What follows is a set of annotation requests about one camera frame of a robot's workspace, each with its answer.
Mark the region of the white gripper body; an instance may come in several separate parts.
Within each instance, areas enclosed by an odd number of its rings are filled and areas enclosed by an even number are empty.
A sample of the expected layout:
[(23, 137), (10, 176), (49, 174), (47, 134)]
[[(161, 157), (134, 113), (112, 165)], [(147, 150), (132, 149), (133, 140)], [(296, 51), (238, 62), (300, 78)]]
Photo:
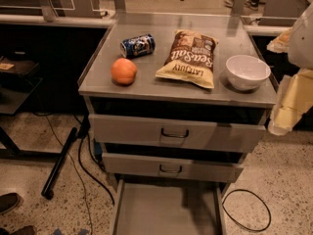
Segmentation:
[(292, 64), (313, 69), (313, 4), (292, 26), (288, 56)]

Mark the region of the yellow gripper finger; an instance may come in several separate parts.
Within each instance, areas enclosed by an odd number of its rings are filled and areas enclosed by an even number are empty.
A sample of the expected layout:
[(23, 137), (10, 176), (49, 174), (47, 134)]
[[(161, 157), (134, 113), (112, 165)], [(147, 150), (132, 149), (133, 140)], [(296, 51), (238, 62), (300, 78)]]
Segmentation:
[(270, 115), (268, 131), (282, 136), (293, 128), (313, 107), (313, 70), (300, 69), (280, 82), (276, 104)]
[(290, 46), (291, 29), (288, 28), (279, 36), (273, 39), (268, 45), (267, 49), (274, 53), (287, 53)]

